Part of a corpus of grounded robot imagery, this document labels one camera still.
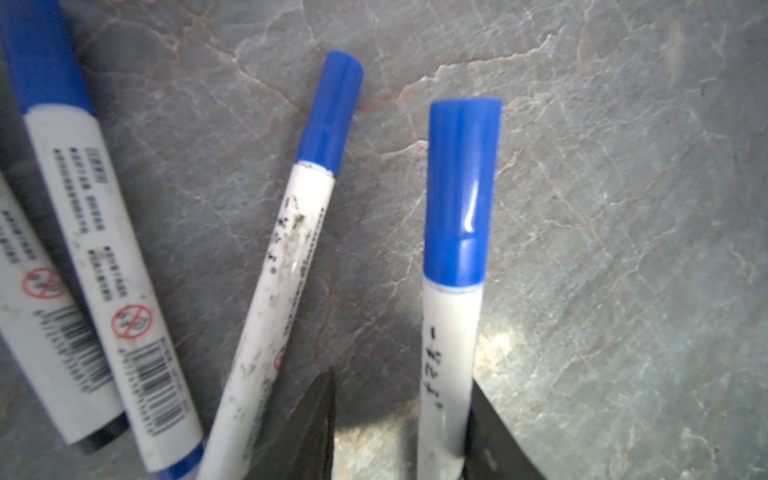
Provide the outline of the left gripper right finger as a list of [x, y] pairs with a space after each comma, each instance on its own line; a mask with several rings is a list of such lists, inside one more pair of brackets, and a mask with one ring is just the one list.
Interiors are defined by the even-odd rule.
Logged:
[[473, 381], [462, 479], [545, 480]]

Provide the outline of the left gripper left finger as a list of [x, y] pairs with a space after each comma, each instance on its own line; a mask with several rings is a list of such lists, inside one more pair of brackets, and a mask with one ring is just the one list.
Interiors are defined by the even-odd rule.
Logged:
[[334, 462], [335, 374], [319, 374], [246, 479], [331, 479]]

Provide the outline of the blue white marker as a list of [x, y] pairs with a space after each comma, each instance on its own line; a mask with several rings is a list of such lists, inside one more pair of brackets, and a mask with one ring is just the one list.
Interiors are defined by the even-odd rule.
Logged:
[[417, 476], [462, 473], [502, 102], [430, 106]]
[[144, 466], [159, 479], [190, 479], [202, 459], [202, 426], [58, 3], [3, 2], [1, 42]]
[[200, 479], [243, 479], [341, 165], [364, 69], [327, 54], [205, 452]]

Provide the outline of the black white marker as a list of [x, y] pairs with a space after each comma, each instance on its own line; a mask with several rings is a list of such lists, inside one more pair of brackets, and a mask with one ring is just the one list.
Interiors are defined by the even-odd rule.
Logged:
[[1, 335], [66, 444], [93, 453], [128, 429], [98, 335], [7, 183], [1, 185]]

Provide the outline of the blue white marker bottom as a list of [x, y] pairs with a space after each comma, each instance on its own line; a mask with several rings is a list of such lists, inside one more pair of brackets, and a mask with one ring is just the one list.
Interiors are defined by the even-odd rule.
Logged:
[[341, 165], [364, 69], [327, 54], [205, 452], [200, 479], [243, 479]]

